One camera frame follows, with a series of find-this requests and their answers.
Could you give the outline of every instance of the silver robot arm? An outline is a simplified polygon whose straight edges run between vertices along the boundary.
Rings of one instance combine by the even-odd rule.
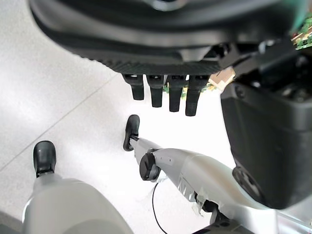
[[[162,170],[188,201],[199,203],[203,209],[205,202],[216,204],[227,220],[239,223],[237,230],[248,229],[255,234],[308,233],[309,228],[296,222],[290,225],[291,222],[285,217],[281,218],[278,211],[254,201],[235,181],[232,170],[224,164],[191,151],[162,149],[153,142],[139,138],[138,126],[139,117],[130,116],[124,149],[134,149],[143,180],[155,182]],[[215,217],[212,217],[210,224],[215,221]]]

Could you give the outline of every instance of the white tile floor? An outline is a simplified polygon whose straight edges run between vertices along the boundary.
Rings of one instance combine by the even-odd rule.
[[[21,219],[35,174],[32,150],[47,139],[57,147],[57,172],[90,183],[120,211],[136,234],[160,234],[151,209],[152,183],[140,179],[133,152],[122,149],[131,114],[140,135],[163,147],[184,148],[233,166],[219,94],[206,93],[196,117],[169,113],[145,100],[105,66],[64,51],[34,25],[24,0],[0,0],[0,211]],[[205,133],[200,137],[199,131]],[[209,224],[169,181],[155,197],[159,222],[171,234]]]

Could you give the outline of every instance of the black rubber fingertip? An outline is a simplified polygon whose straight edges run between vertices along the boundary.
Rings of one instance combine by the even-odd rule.
[[[140,126],[140,117],[131,115],[128,118],[126,125],[125,141],[123,142],[123,149],[125,151],[132,151],[133,147],[130,145],[130,137],[138,137],[138,128]]]

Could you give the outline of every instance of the black plastic housing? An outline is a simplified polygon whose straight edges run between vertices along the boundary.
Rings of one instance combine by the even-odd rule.
[[[284,64],[274,74],[248,74],[221,95],[237,165],[233,176],[270,208],[284,209],[312,194],[311,76],[311,62],[297,69]]]

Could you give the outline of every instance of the black cable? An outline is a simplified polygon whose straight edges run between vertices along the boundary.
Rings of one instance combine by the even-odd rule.
[[[155,214],[155,208],[154,208],[154,194],[155,194],[155,189],[156,189],[156,187],[157,187],[158,184],[159,184],[159,183],[157,183],[157,184],[155,185],[154,190],[153,190],[152,207],[153,207],[154,217],[155,217],[155,220],[156,220],[157,225],[159,226],[159,228],[160,228],[165,234],[168,234],[168,233],[166,233],[165,230],[163,230],[163,228],[161,227],[161,225],[158,223],[158,220],[157,220],[157,217],[156,217],[156,214]]]

